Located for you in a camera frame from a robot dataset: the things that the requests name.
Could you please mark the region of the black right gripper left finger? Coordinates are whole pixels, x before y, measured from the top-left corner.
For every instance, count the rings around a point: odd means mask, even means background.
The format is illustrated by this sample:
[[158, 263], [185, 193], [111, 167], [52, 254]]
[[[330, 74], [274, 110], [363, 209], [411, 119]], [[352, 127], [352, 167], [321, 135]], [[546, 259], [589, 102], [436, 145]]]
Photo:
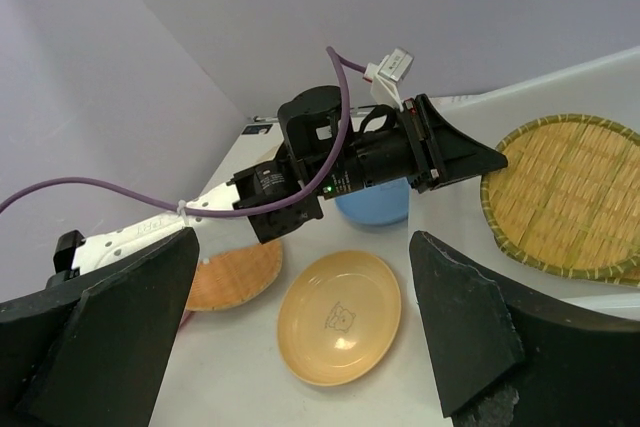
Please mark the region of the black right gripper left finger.
[[183, 229], [2, 303], [2, 425], [148, 425], [198, 256]]

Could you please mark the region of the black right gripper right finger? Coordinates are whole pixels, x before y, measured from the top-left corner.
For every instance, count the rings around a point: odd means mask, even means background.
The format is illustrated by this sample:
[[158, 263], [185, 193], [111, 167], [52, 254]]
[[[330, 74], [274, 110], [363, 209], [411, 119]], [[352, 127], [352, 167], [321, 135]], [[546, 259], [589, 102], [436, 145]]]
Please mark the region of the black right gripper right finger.
[[426, 231], [409, 254], [442, 414], [454, 425], [638, 425], [638, 321], [534, 290]]

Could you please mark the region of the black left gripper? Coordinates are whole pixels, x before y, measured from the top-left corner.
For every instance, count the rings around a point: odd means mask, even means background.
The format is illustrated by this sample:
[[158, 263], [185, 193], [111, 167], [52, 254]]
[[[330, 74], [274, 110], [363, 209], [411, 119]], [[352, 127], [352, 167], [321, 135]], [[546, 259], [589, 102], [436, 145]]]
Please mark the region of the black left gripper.
[[379, 105], [362, 119], [327, 175], [329, 199], [401, 178], [422, 193], [508, 166], [504, 154], [449, 123], [426, 94], [414, 102], [403, 111]]

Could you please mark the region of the round bamboo woven plate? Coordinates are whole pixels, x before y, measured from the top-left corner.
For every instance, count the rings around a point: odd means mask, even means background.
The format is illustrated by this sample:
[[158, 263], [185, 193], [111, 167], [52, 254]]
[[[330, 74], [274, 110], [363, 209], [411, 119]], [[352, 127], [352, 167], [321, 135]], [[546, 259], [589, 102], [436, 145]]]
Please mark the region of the round bamboo woven plate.
[[497, 247], [541, 272], [639, 284], [639, 135], [586, 114], [528, 122], [496, 146], [508, 166], [483, 176]]

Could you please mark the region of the orange woven basket plate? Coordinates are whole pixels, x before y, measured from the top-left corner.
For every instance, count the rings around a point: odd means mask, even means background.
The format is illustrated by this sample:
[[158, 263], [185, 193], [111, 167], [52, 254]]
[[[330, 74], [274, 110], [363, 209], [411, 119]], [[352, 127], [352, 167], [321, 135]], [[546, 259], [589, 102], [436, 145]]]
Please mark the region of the orange woven basket plate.
[[283, 244], [280, 240], [201, 260], [185, 309], [210, 312], [242, 305], [275, 281], [282, 264]]

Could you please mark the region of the orange bear plate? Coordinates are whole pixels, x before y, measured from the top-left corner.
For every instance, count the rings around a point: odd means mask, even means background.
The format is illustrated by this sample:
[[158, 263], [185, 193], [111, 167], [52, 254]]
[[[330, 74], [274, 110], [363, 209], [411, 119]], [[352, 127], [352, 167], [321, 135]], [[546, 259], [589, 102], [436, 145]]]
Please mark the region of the orange bear plate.
[[371, 371], [393, 344], [402, 299], [386, 262], [345, 250], [310, 264], [290, 285], [277, 321], [289, 371], [319, 387], [344, 385]]

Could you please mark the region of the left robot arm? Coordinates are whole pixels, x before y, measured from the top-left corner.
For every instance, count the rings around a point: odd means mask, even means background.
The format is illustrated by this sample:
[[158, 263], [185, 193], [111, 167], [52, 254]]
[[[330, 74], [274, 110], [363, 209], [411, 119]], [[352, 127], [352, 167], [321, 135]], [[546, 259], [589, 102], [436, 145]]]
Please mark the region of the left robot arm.
[[54, 272], [67, 280], [111, 265], [181, 230], [194, 229], [201, 258], [264, 244], [304, 223], [321, 219], [321, 200], [351, 194], [397, 179], [418, 192], [435, 190], [504, 169], [504, 154], [462, 133], [446, 121], [421, 94], [403, 111], [377, 105], [367, 121], [384, 118], [375, 130], [348, 125], [346, 138], [328, 174], [309, 195], [272, 212], [246, 218], [212, 219], [203, 211], [236, 213], [262, 210], [301, 192], [320, 172], [335, 140], [341, 116], [336, 86], [309, 89], [278, 110], [283, 135], [274, 159], [245, 168], [187, 203], [186, 219], [163, 213], [115, 232], [85, 237], [73, 230], [62, 235], [53, 255]]

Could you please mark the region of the blue plastic plate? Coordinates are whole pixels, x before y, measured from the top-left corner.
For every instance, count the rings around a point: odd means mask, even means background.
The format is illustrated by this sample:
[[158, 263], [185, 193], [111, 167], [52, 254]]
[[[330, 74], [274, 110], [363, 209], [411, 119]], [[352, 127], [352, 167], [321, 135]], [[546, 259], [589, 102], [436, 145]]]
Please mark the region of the blue plastic plate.
[[352, 223], [382, 227], [402, 222], [409, 215], [409, 184], [405, 178], [337, 197], [339, 212]]

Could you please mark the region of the small dark label sticker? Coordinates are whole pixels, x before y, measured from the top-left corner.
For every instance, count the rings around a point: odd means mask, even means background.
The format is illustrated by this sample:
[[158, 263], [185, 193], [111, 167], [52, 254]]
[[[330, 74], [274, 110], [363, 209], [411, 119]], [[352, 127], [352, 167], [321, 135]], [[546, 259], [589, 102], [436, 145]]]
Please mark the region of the small dark label sticker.
[[242, 134], [243, 135], [266, 135], [269, 133], [269, 131], [271, 130], [271, 128], [273, 127], [272, 124], [252, 124], [252, 125], [247, 125], [243, 131]]

